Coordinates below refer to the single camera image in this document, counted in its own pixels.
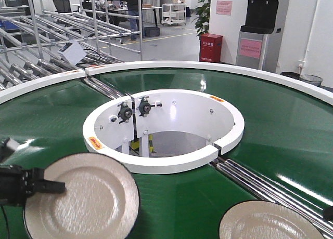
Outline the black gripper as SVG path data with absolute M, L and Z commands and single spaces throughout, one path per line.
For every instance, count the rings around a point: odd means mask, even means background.
M 19 165 L 1 166 L 1 205 L 23 206 L 36 192 L 61 194 L 64 182 L 44 179 L 44 169 L 23 169 Z

